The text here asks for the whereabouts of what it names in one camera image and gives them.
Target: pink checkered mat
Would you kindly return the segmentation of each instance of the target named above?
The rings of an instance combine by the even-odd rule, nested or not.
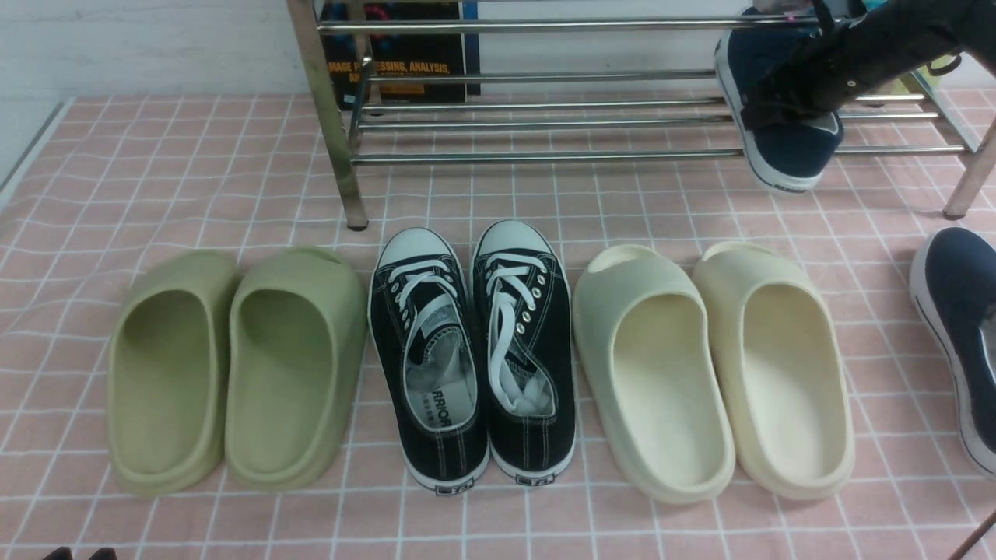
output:
[[[996,92],[949,92],[977,130]],[[851,142],[940,142],[929,127],[854,128]],[[729,128],[370,137],[368,150],[722,147]],[[905,276],[961,167],[951,158],[835,162],[814,195],[773,198],[740,160],[695,164],[362,168],[371,226],[346,229],[306,97],[74,102],[0,217],[0,556],[60,545],[123,559],[946,558],[996,507],[963,456],[944,360]],[[835,498],[774,498],[742,473],[714,501],[676,508],[623,481],[578,371],[578,450],[556,484],[528,490],[490,468],[437,498],[405,473],[370,348],[349,434],[313,486],[255,493],[219,467],[179,494],[124,493],[108,466],[104,371],[118,303],[143,270],[190,247],[247,267],[290,244],[331,245],[369,277],[411,225],[466,259],[497,218],[544,232],[573,279],[610,243],[684,266],[721,239],[800,261],[833,311],[857,433]],[[964,220],[996,238],[984,192]],[[991,558],[983,542],[973,558]]]

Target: white wall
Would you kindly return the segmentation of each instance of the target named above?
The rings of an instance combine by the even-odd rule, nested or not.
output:
[[[485,3],[480,14],[726,15],[740,5],[738,0],[534,0]],[[491,35],[482,38],[482,66],[486,72],[702,68],[711,66],[715,36]],[[969,61],[947,83],[996,82]],[[284,0],[0,1],[0,97],[306,89]]]

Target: dark blue shoe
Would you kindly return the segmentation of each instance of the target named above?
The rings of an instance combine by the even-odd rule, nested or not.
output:
[[[909,292],[951,367],[965,451],[996,477],[996,250],[967,229],[941,229],[916,252]]]
[[[742,15],[761,13],[748,8]],[[778,192],[812,190],[844,139],[836,113],[754,132],[744,129],[740,118],[743,93],[787,61],[803,33],[799,29],[734,29],[716,46],[716,76],[740,129],[747,161],[762,186]]]

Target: off-white slipper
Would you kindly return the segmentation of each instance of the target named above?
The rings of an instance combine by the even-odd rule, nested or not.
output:
[[[261,490],[305,486],[339,450],[367,338],[366,296],[340,255],[289,249],[256,265],[232,303],[228,471]]]
[[[855,464],[854,429],[834,325],[794,263],[753,243],[709,248],[692,280],[740,465],[790,499],[839,490]]]
[[[688,276],[639,245],[603,251],[575,288],[574,338],[625,477],[672,504],[716,496],[733,438]]]

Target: shoe pair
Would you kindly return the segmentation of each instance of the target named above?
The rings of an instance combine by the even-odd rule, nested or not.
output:
[[[747,8],[742,16],[762,15]],[[744,129],[743,96],[789,60],[808,30],[761,26],[727,31],[716,45],[716,77],[743,139],[744,155],[762,187],[773,192],[813,190],[844,139],[836,113],[811,121]]]
[[[436,233],[383,248],[369,322],[408,470],[437,495],[483,474],[489,454],[526,486],[554,481],[574,453],[571,308],[564,269],[529,225],[484,232],[470,283]]]
[[[941,229],[913,257],[909,292],[951,369],[968,458],[996,478],[996,250],[967,229]]]
[[[342,257],[295,247],[243,277],[191,251],[135,281],[111,338],[108,441],[127,490],[159,495],[224,456],[243,485],[325,472],[342,439],[367,335],[364,288]]]
[[[801,268],[753,243],[710,247],[689,278],[640,245],[582,273],[574,337],[622,474],[671,504],[711,499],[734,464],[815,499],[855,464],[830,313]]]

